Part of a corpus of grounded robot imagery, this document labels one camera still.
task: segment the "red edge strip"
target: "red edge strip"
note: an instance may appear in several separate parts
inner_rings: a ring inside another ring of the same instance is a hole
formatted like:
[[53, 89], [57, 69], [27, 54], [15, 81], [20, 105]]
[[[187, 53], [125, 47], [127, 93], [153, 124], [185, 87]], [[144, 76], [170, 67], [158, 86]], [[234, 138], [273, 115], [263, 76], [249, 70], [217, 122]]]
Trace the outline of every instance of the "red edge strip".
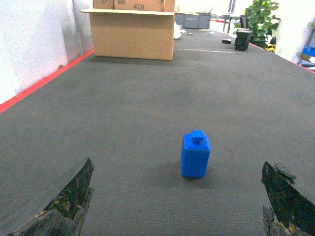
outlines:
[[[254, 45], [254, 44], [252, 44], [252, 43], [250, 43], [250, 44], [253, 45], [253, 46], [255, 46], [255, 47], [257, 47], [257, 48], [262, 49], [261, 47], [258, 47], [257, 45]], [[310, 70], [310, 69], [308, 69], [308, 68], [306, 68], [306, 67], [303, 67], [303, 66], [301, 66], [301, 65], [299, 65], [299, 64], [296, 64], [296, 63], [294, 63], [294, 62], [292, 62], [292, 61], [289, 61], [289, 62], [291, 62], [291, 63], [293, 63], [293, 64], [295, 64], [295, 65], [297, 65], [297, 66], [299, 66], [299, 67], [301, 67], [301, 68], [303, 68], [303, 69], [305, 69], [305, 70], [308, 70], [308, 71], [310, 71], [310, 72], [312, 72], [312, 73], [315, 74], [315, 71], [312, 71], [312, 70]]]
[[32, 92], [36, 91], [37, 89], [39, 89], [40, 87], [42, 87], [43, 85], [45, 85], [46, 83], [48, 83], [49, 81], [53, 80], [54, 78], [56, 78], [57, 76], [59, 76], [60, 74], [64, 73], [66, 70], [70, 69], [71, 67], [73, 67], [74, 65], [76, 65], [77, 63], [79, 63], [80, 61], [82, 61], [83, 59], [87, 58], [89, 55], [91, 55], [92, 53], [94, 53], [94, 50], [90, 50], [87, 53], [83, 54], [82, 56], [80, 56], [79, 58], [77, 58], [76, 60], [70, 62], [69, 64], [65, 65], [63, 68], [55, 71], [54, 73], [42, 78], [41, 80], [37, 81], [35, 84], [33, 84], [32, 86], [30, 86], [29, 88], [27, 88], [26, 90], [24, 90], [23, 92], [19, 93], [18, 95], [10, 98], [9, 100], [7, 100], [6, 102], [0, 104], [0, 113], [4, 112], [6, 109], [8, 109], [9, 107], [13, 106], [14, 104], [18, 103], [19, 101], [21, 101], [23, 98], [27, 97], [28, 95], [30, 95]]

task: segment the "black container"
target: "black container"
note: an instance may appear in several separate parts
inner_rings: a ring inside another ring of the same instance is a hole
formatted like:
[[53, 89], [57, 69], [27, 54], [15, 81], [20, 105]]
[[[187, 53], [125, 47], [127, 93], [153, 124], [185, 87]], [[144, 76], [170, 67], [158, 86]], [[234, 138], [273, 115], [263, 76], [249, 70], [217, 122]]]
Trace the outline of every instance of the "black container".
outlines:
[[246, 51], [251, 41], [252, 31], [238, 30], [236, 31], [235, 50]]

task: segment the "box flap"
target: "box flap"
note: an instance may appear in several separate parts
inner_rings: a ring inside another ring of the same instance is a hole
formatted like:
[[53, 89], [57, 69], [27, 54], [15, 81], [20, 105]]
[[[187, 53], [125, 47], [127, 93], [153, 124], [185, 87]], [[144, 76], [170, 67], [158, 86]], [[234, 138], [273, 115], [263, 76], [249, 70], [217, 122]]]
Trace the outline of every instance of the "box flap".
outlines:
[[89, 8], [81, 10], [83, 13], [119, 13], [119, 14], [139, 14], [139, 15], [158, 15], [158, 16], [173, 16], [174, 12], [161, 11], [133, 11], [133, 10], [111, 10], [111, 9], [95, 9]]

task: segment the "blue object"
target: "blue object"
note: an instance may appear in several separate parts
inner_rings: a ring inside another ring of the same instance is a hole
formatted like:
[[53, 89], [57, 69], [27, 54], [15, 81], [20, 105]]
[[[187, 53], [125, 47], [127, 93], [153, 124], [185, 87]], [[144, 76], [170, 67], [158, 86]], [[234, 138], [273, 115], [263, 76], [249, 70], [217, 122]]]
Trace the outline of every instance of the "blue object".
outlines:
[[184, 177], [204, 177], [210, 156], [208, 137], [201, 130], [183, 136], [181, 170]]
[[315, 57], [315, 48], [314, 47], [305, 46], [305, 48], [303, 50], [303, 54], [309, 55], [311, 57]]

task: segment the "gray storage bin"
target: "gray storage bin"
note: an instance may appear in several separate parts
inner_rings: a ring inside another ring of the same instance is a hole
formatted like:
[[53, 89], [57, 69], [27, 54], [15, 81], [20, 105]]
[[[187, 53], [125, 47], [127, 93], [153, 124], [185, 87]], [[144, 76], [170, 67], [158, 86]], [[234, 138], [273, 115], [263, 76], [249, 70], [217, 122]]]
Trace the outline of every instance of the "gray storage bin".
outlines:
[[197, 29], [199, 25], [199, 16], [185, 15], [183, 28]]
[[184, 21], [185, 21], [185, 14], [181, 14], [181, 13], [176, 13], [175, 14], [175, 21], [176, 21], [176, 24], [178, 26], [182, 26], [184, 27]]
[[209, 29], [212, 14], [202, 12], [197, 12], [197, 14], [199, 14], [198, 29]]

